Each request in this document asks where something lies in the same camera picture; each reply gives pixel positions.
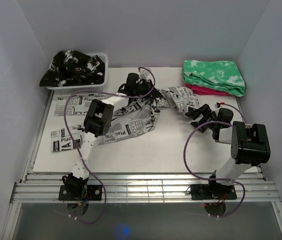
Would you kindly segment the newspaper print trousers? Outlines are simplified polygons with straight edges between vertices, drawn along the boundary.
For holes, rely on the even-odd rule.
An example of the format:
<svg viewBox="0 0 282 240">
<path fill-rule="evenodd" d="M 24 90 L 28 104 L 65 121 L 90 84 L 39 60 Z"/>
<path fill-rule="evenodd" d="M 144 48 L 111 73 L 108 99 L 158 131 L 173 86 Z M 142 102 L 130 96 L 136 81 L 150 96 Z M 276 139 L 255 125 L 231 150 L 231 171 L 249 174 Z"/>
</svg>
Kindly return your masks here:
<svg viewBox="0 0 282 240">
<path fill-rule="evenodd" d="M 120 142 L 139 137 L 152 131 L 157 123 L 162 108 L 177 108 L 180 113 L 187 113 L 200 107 L 199 100 L 192 90 L 184 86 L 159 89 L 160 97 L 155 99 L 134 99 L 127 106 L 115 111 L 108 133 L 100 138 L 99 145 Z M 104 93 L 84 93 L 72 97 L 64 111 L 68 96 L 56 101 L 56 117 L 84 116 L 92 100 L 105 100 L 110 96 Z"/>
</svg>

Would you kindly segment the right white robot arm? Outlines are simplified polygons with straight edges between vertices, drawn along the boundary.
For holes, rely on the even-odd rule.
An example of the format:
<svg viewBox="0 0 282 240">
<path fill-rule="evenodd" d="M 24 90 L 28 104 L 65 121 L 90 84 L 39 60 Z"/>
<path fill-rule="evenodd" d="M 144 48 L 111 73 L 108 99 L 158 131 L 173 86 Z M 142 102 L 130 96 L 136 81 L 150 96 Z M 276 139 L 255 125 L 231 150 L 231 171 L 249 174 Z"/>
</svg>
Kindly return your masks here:
<svg viewBox="0 0 282 240">
<path fill-rule="evenodd" d="M 234 121 L 233 107 L 221 102 L 212 110 L 208 104 L 189 108 L 185 116 L 201 133 L 212 131 L 215 142 L 230 145 L 230 157 L 208 178 L 206 184 L 192 184 L 187 193 L 192 200 L 235 200 L 235 181 L 247 170 L 269 161 L 270 143 L 265 125 Z"/>
</svg>

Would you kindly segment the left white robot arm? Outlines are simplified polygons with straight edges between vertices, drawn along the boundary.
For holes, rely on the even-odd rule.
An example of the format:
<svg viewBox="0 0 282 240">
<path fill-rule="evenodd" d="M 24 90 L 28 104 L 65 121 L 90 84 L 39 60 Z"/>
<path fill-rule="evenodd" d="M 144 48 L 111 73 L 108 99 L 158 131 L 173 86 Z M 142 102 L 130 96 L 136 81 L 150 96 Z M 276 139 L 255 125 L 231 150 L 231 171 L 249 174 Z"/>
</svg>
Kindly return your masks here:
<svg viewBox="0 0 282 240">
<path fill-rule="evenodd" d="M 107 93 L 110 98 L 105 100 L 94 99 L 87 111 L 81 129 L 87 136 L 89 146 L 92 148 L 94 144 L 100 140 L 100 137 L 105 136 L 112 122 L 113 113 L 117 110 L 126 107 L 130 100 L 134 99 L 151 99 L 154 100 L 157 96 L 155 89 L 156 79 L 139 78 L 136 73 L 128 75 L 126 83 L 122 84 L 117 93 Z M 79 160 L 75 163 L 72 171 L 68 175 L 62 177 L 62 182 L 65 191 L 76 200 L 84 199 L 87 195 L 86 184 L 89 175 L 94 175 L 86 165 L 83 154 L 78 148 L 76 140 L 74 140 L 67 119 L 64 119 L 65 128 L 68 131 L 74 147 L 79 154 Z"/>
</svg>

